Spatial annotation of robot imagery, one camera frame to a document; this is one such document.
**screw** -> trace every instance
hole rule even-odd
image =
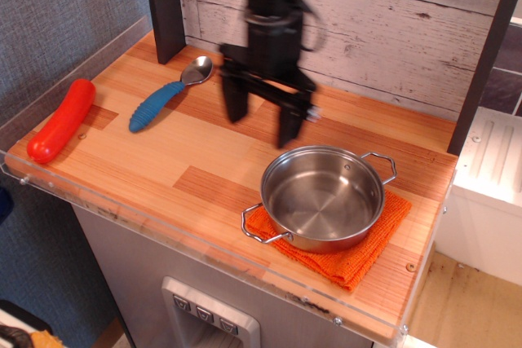
[[[312,106],[307,110],[307,120],[310,122],[317,122],[317,120],[321,119],[321,108],[317,106]]]

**wooden countertop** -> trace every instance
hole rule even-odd
[[[389,343],[405,322],[436,216],[457,157],[445,152],[454,123],[320,86],[317,123],[275,148],[278,107],[250,95],[248,117],[225,114],[219,73],[174,97],[146,130],[131,134],[129,119],[152,92],[179,80],[192,59],[219,55],[186,47],[167,65],[157,63],[150,33],[93,82],[95,105],[66,148],[36,165],[26,145],[11,148],[6,163],[57,196],[168,244],[270,293],[294,301],[375,341]],[[353,293],[241,232],[241,211],[260,202],[264,170],[291,148],[328,144],[357,154],[391,156],[398,177],[386,188],[413,203],[378,261]],[[383,178],[390,168],[371,161]],[[416,271],[406,266],[414,264]]]

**gray fabric wall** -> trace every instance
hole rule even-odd
[[[2,0],[0,126],[147,14],[148,0]],[[72,208],[4,174],[0,187],[15,202],[0,226],[0,298],[90,347],[117,310]]]

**red plastic object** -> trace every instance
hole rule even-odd
[[[73,137],[95,100],[96,88],[87,79],[77,79],[52,115],[27,145],[27,153],[37,163],[52,161]]]

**button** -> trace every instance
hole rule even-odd
[[[182,297],[177,295],[172,295],[174,297],[174,303],[181,310],[190,311],[190,302]]]
[[[208,322],[209,324],[214,323],[214,315],[211,312],[209,312],[208,310],[205,310],[202,307],[196,306],[196,312],[197,312],[197,316],[200,319],[203,319],[204,321]]]
[[[227,333],[233,334],[237,336],[237,326],[230,321],[227,321],[223,318],[219,319],[219,323],[221,324],[221,329]]]

